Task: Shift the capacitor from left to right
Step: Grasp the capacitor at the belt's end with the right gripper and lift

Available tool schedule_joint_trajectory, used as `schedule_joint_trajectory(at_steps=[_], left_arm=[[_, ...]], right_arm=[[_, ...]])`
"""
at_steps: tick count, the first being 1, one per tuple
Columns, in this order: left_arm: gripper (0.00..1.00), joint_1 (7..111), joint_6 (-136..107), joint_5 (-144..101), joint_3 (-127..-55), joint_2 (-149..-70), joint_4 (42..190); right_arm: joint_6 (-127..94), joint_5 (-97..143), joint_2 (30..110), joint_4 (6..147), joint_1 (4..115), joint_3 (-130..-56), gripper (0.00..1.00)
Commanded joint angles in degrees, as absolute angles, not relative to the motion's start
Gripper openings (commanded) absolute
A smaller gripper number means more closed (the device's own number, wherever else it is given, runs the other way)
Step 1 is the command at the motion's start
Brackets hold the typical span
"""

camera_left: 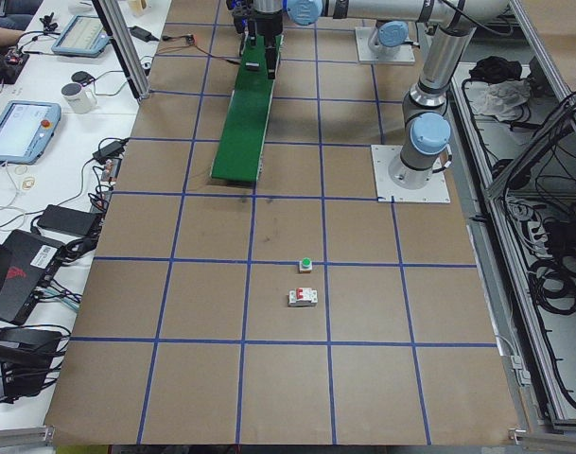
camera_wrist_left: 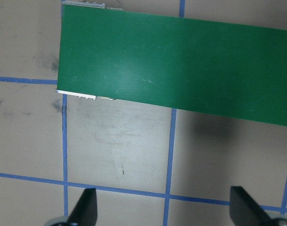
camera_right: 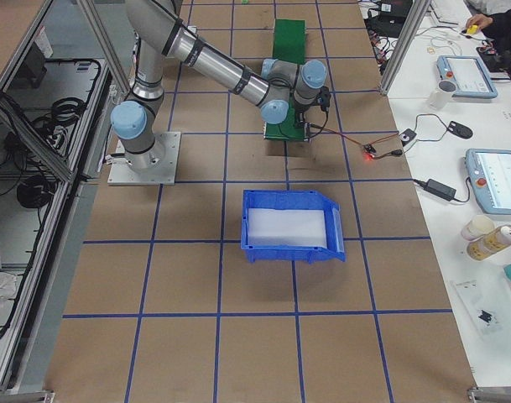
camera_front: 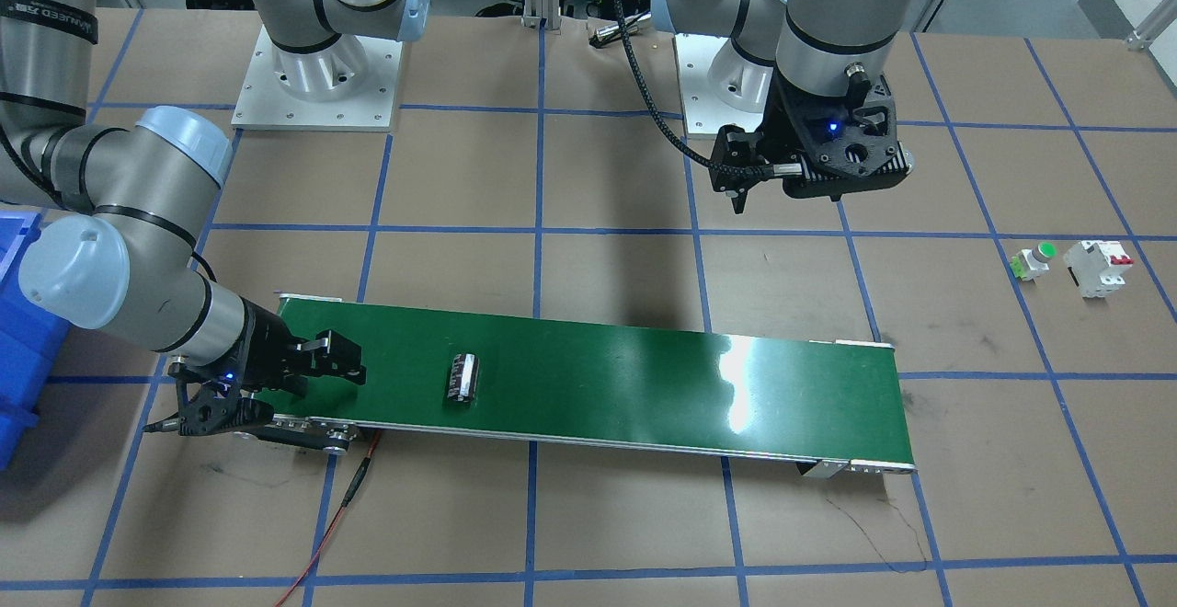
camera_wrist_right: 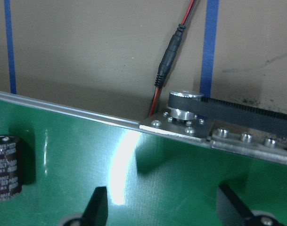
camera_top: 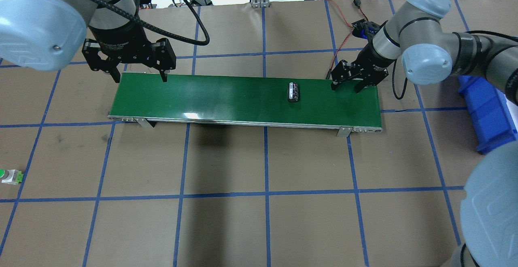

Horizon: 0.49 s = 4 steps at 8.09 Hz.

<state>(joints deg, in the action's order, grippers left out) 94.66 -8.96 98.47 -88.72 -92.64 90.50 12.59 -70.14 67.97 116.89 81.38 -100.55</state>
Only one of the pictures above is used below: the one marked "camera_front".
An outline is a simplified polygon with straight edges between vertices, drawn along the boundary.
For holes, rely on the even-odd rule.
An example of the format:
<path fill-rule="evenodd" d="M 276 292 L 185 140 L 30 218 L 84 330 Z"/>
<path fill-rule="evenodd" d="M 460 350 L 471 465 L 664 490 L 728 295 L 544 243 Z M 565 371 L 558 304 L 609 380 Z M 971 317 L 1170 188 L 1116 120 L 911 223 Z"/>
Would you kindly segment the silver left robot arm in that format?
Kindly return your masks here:
<path fill-rule="evenodd" d="M 884 66 L 909 1 L 651 0 L 657 29 L 726 40 L 717 84 L 760 113 L 756 128 L 722 125 L 711 154 L 691 155 L 734 213 L 758 184 L 838 201 L 907 178 Z"/>

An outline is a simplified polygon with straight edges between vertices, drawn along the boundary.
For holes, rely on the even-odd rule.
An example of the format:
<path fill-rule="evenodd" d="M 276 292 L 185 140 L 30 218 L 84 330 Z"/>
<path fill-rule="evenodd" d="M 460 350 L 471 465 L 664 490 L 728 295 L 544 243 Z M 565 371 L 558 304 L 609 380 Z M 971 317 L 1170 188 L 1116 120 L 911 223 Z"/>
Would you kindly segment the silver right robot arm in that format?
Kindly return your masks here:
<path fill-rule="evenodd" d="M 388 125 L 401 44 L 420 39 L 430 0 L 252 0 L 264 26 L 242 111 L 264 101 L 302 128 Z M 189 381 L 295 392 L 333 371 L 363 381 L 343 340 L 302 340 L 280 318 L 189 267 L 226 184 L 230 138 L 189 109 L 155 107 L 133 128 L 87 121 L 97 0 L 4 0 L 4 204 L 64 216 L 18 268 L 26 300 L 69 323 L 177 356 Z"/>

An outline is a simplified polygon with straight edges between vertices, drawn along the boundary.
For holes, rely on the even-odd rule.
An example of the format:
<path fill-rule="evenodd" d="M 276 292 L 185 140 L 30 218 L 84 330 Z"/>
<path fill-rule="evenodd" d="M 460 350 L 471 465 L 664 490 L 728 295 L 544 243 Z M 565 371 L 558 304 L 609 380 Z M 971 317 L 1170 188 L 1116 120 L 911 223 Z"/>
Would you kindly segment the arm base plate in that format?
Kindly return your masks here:
<path fill-rule="evenodd" d="M 404 45 L 345 34 L 326 51 L 279 49 L 260 31 L 232 124 L 242 131 L 374 131 L 394 127 Z"/>
<path fill-rule="evenodd" d="M 689 138 L 714 138 L 724 125 L 760 126 L 772 66 L 749 62 L 729 38 L 676 34 L 673 45 Z"/>

